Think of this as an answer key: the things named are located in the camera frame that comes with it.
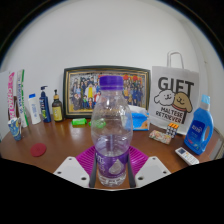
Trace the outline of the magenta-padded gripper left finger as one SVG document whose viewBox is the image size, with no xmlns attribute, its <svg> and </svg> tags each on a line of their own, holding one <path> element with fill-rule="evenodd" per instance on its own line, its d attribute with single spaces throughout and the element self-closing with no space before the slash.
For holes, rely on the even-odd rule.
<svg viewBox="0 0 224 224">
<path fill-rule="evenodd" d="M 94 188 L 96 181 L 95 147 L 86 149 L 76 157 L 67 157 L 54 174 L 84 188 Z"/>
</svg>

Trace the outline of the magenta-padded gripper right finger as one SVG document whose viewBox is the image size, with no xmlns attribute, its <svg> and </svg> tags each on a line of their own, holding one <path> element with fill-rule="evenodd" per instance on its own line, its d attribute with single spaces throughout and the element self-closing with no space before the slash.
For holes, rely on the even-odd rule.
<svg viewBox="0 0 224 224">
<path fill-rule="evenodd" d="M 128 179 L 131 188 L 143 187 L 170 174 L 158 157 L 148 157 L 133 146 L 129 147 Z"/>
</svg>

